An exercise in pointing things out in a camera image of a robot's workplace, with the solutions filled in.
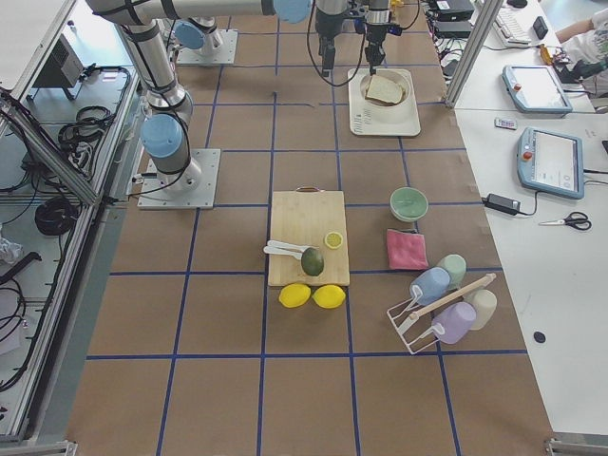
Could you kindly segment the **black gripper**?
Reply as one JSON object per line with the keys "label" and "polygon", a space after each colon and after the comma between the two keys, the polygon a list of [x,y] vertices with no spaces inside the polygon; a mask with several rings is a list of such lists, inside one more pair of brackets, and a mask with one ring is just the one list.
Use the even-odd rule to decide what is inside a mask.
{"label": "black gripper", "polygon": [[390,9],[369,9],[365,16],[365,29],[365,55],[372,76],[376,74],[375,66],[380,66],[385,60],[383,45],[387,35],[400,36],[403,28],[393,20]]}
{"label": "black gripper", "polygon": [[329,7],[315,8],[315,31],[318,36],[318,54],[322,58],[321,76],[329,77],[333,70],[334,39],[342,32],[344,22],[353,20],[357,23],[365,18],[366,7]]}

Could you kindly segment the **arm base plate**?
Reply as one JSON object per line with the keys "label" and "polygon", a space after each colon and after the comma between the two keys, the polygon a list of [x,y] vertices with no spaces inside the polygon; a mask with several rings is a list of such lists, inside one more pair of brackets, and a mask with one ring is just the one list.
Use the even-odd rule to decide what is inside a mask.
{"label": "arm base plate", "polygon": [[235,61],[238,43],[235,29],[215,29],[204,33],[183,26],[175,35],[179,44],[179,65],[213,67],[231,65]]}
{"label": "arm base plate", "polygon": [[137,206],[142,210],[212,209],[214,206],[220,163],[219,149],[192,149],[191,162],[180,179],[171,186],[164,174],[158,174],[155,164],[148,160],[146,172],[155,173],[142,181],[137,190]]}

